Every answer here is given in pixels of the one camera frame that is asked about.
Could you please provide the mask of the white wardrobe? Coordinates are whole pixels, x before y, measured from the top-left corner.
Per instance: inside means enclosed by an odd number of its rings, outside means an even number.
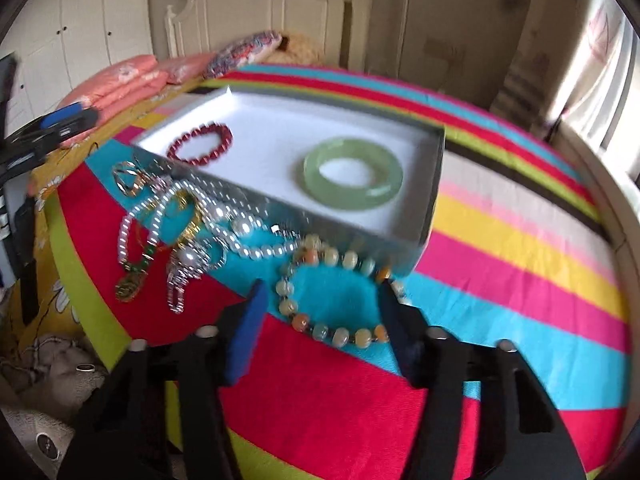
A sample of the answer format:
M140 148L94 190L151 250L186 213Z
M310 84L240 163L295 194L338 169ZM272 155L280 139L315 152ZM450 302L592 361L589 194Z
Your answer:
M1 43L18 61L6 133L105 67L152 52L149 0L27 0Z

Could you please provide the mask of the grey jewelry box lid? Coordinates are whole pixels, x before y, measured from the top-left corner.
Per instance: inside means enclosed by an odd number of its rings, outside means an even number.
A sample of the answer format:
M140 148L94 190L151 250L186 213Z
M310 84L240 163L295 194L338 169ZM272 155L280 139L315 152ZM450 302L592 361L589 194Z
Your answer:
M445 131L341 96L228 84L190 94L132 145L270 223L406 275L430 240Z

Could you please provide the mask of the patterned window curtain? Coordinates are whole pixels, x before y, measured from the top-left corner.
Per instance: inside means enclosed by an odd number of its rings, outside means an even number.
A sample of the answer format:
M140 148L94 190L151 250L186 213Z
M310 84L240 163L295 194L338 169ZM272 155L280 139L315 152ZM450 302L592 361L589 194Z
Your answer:
M560 122L584 136L604 133L622 97L633 32L616 0L530 0L491 113L541 139Z

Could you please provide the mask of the white wooden headboard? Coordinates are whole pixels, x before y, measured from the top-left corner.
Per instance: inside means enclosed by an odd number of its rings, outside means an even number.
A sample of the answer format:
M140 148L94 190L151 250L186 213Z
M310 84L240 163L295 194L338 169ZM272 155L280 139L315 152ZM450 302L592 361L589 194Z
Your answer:
M186 0L166 8L172 58L218 50L255 32L297 32L314 40L324 64L366 69L372 0Z

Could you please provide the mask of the pink pillow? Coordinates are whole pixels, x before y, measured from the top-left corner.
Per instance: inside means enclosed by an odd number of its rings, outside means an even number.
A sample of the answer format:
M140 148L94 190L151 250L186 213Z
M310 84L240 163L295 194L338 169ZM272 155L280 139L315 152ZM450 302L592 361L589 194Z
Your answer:
M156 68L167 74L168 84L184 84L190 79L201 77L214 56L213 52L205 52L168 58L159 62Z

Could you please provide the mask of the gold bangle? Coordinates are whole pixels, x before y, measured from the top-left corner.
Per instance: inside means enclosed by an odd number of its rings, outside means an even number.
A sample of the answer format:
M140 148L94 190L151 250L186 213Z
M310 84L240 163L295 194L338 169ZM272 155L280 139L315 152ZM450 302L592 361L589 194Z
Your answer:
M200 234L203 211L200 201L188 191L179 191L168 200L160 219L160 234L165 237L166 247L193 242Z

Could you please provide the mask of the patterned round cushion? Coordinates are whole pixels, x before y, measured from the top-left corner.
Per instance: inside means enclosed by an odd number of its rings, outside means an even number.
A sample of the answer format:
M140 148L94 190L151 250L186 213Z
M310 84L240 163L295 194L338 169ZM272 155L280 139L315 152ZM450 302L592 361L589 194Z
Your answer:
M277 50L283 40L280 32L263 30L228 44L208 62L203 72L205 79L216 79L238 68L262 61Z

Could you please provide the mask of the wall power socket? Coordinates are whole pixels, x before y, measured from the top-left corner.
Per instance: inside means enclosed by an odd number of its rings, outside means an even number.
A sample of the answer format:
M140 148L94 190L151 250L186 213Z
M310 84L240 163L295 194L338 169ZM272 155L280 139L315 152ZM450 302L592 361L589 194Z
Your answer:
M450 67L461 67L465 58L465 47L455 46L445 40L426 37L423 53L429 58L446 62Z

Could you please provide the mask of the folded pink quilt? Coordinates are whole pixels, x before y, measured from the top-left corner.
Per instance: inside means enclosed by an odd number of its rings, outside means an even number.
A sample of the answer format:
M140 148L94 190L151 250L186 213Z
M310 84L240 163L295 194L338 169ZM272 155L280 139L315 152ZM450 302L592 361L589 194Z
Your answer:
M169 75L158 66L154 55L137 55L100 70L72 90L58 103L58 110L80 103L83 108L95 108L98 120L93 128L64 141L62 148L71 148L123 110L160 92Z

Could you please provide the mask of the green jade bangle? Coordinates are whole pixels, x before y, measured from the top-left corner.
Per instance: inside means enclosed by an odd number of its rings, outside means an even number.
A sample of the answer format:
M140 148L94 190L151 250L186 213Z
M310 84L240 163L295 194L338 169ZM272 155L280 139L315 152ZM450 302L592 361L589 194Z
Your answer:
M399 159L384 145L335 138L315 146L303 162L303 181L318 203L339 210L367 210L392 200L404 182Z

